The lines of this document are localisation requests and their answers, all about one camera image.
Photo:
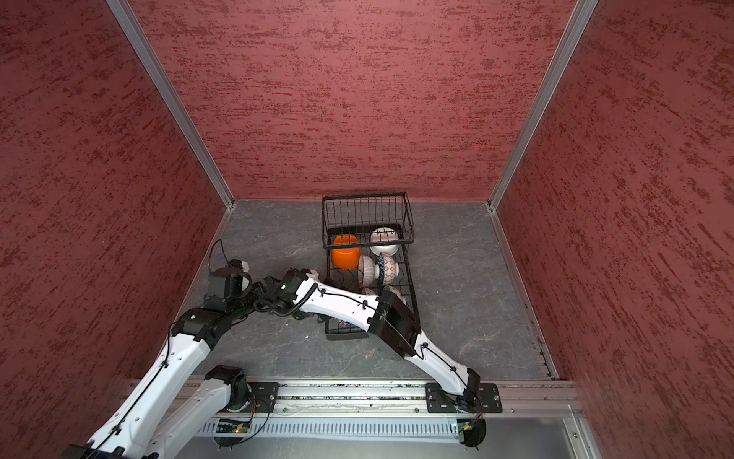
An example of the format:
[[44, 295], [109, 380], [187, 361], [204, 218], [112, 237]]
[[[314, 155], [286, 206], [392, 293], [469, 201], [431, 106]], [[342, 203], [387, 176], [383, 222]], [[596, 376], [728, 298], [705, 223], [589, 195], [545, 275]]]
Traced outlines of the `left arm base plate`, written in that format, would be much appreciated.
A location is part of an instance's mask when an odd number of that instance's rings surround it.
[[280, 389], [278, 382], [248, 382], [246, 389], [243, 412], [273, 413]]

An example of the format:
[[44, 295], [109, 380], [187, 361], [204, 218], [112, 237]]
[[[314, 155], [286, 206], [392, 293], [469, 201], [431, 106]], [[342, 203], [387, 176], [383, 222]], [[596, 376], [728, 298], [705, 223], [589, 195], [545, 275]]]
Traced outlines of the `right aluminium corner profile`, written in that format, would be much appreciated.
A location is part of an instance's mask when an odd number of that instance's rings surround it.
[[526, 153], [529, 143], [560, 84], [569, 62], [581, 40], [585, 29], [598, 5], [598, 0], [578, 0], [569, 21], [550, 60], [545, 76], [541, 81], [529, 114], [523, 123], [510, 156], [502, 170], [497, 185], [489, 198], [489, 211], [496, 213], [510, 186], [510, 182]]

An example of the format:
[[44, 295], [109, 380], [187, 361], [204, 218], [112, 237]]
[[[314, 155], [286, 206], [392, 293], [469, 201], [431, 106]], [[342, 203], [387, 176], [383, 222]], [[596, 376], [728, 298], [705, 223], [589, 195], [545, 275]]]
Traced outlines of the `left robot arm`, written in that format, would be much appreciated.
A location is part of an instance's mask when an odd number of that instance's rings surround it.
[[180, 315], [167, 330], [155, 363], [114, 414], [83, 446], [64, 458], [173, 458], [220, 411], [252, 420], [257, 400], [243, 369], [217, 365], [203, 386], [178, 409], [170, 407], [189, 377], [233, 324], [253, 311], [248, 265], [239, 260], [208, 276], [201, 306]]

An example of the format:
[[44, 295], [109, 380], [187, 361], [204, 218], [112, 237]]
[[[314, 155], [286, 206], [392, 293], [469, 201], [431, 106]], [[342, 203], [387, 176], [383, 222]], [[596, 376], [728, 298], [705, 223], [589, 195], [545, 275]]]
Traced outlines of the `white bowl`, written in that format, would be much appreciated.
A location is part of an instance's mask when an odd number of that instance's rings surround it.
[[399, 233], [395, 229], [380, 227], [372, 231], [369, 249], [376, 256], [394, 256], [399, 250], [398, 241]]

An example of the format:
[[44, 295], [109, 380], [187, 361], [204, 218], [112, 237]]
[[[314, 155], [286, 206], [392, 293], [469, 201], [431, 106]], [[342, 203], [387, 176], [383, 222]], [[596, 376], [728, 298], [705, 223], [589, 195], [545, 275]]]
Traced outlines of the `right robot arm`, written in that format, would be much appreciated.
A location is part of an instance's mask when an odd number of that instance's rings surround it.
[[290, 270], [281, 279], [266, 277], [253, 285], [254, 307], [279, 317], [326, 316], [354, 325], [388, 357], [409, 361], [430, 376], [460, 411], [482, 411], [479, 374], [453, 360], [422, 330], [414, 313], [397, 295], [344, 291], [320, 282], [309, 270]]

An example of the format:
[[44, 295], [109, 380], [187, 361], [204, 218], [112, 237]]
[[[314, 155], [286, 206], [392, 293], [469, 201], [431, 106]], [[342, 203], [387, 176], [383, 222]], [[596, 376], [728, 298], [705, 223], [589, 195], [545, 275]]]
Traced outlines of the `blue patterned bowl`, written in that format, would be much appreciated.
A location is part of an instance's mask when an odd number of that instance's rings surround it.
[[376, 264], [376, 272], [378, 284], [389, 285], [399, 276], [399, 263], [392, 256], [381, 254]]

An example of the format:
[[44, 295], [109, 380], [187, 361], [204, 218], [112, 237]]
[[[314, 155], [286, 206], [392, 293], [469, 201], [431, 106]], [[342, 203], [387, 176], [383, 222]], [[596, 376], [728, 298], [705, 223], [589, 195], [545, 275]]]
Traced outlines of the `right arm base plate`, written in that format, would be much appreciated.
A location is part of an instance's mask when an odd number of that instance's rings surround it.
[[443, 390], [437, 382], [425, 385], [427, 411], [432, 414], [499, 414], [503, 412], [499, 388], [496, 384], [479, 384], [465, 389], [460, 395]]

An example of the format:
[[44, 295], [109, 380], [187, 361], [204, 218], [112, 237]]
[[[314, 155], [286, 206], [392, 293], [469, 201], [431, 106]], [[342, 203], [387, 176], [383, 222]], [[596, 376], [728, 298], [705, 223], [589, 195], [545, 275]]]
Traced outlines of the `left aluminium corner profile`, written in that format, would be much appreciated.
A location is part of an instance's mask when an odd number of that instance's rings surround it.
[[211, 156], [191, 116], [188, 114], [173, 83], [168, 78], [166, 70], [164, 70], [164, 65], [162, 65], [153, 46], [146, 37], [143, 27], [133, 12], [130, 3], [122, 0], [107, 0], [106, 4], [112, 11], [139, 61], [141, 61], [143, 68], [154, 83], [164, 104], [174, 118], [179, 130], [181, 130], [188, 145], [199, 161], [200, 166], [202, 166], [206, 176], [208, 176], [210, 183], [224, 203], [225, 208], [231, 212], [235, 206], [234, 195], [218, 166], [216, 166], [216, 162]]

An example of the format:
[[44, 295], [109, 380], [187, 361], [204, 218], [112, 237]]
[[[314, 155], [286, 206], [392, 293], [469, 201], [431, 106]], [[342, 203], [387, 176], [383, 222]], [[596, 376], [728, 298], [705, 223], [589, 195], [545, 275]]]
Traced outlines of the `aluminium mounting rail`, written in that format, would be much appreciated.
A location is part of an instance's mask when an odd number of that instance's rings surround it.
[[[427, 411], [427, 380], [257, 380], [280, 384], [273, 415], [280, 417], [448, 417], [454, 413]], [[503, 412], [487, 418], [583, 417], [583, 409], [568, 381], [496, 381]]]

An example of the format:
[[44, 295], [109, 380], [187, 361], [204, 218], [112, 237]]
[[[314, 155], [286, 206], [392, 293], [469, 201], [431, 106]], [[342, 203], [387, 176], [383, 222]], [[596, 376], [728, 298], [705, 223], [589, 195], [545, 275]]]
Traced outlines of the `orange bowl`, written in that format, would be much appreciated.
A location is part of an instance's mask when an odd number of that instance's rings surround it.
[[336, 248], [331, 250], [331, 261], [336, 269], [355, 270], [361, 261], [359, 239], [355, 235], [338, 235], [334, 239]]

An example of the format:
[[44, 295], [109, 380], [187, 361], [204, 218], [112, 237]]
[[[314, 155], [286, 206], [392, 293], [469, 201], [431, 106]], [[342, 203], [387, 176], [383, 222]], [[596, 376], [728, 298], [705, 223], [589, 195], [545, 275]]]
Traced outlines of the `aluminium corner profile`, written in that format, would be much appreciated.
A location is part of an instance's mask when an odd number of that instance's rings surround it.
[[598, 5], [598, 0], [578, 0], [569, 21], [550, 60], [545, 76], [541, 81], [529, 114], [523, 123], [510, 156], [502, 170], [497, 185], [489, 198], [489, 211], [496, 213], [510, 186], [510, 182], [526, 153], [529, 143], [560, 84], [569, 62], [581, 40], [585, 29]]
[[174, 118], [179, 130], [181, 130], [188, 145], [199, 161], [200, 166], [202, 166], [206, 176], [208, 176], [210, 183], [224, 203], [225, 208], [231, 212], [235, 206], [234, 195], [218, 166], [216, 166], [216, 162], [211, 156], [191, 116], [188, 114], [173, 83], [168, 78], [166, 70], [164, 70], [164, 65], [162, 65], [153, 46], [146, 37], [143, 27], [133, 12], [130, 3], [122, 0], [107, 0], [106, 4], [112, 11], [139, 61], [141, 61], [143, 68], [154, 83], [164, 104]]

